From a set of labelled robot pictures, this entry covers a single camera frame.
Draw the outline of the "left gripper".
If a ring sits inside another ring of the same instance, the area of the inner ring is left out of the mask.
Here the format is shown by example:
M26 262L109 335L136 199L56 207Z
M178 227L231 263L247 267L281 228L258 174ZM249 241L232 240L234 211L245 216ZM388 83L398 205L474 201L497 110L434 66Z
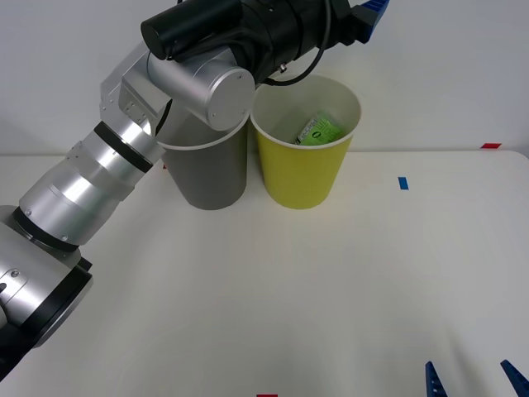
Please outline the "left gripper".
M331 0L330 46L362 44L370 39L389 0L370 0L353 7L346 0Z

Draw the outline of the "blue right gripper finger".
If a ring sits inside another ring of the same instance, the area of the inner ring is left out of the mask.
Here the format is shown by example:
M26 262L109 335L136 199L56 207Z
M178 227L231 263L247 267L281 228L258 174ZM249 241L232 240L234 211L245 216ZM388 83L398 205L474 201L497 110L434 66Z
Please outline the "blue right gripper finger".
M431 361L425 365L425 377L427 397L447 397L445 388Z
M518 397L529 397L528 379L509 361L500 363Z

